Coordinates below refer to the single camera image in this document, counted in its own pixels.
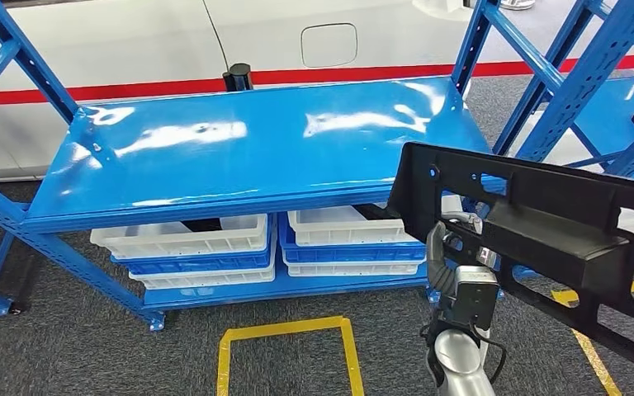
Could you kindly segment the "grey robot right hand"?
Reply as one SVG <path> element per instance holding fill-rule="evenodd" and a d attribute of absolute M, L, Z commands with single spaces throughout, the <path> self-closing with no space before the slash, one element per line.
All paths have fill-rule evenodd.
<path fill-rule="evenodd" d="M 426 238 L 428 283 L 440 294 L 437 319 L 454 327 L 490 328 L 499 293 L 497 255 L 477 242 L 482 229 L 476 214 L 448 211 Z"/>

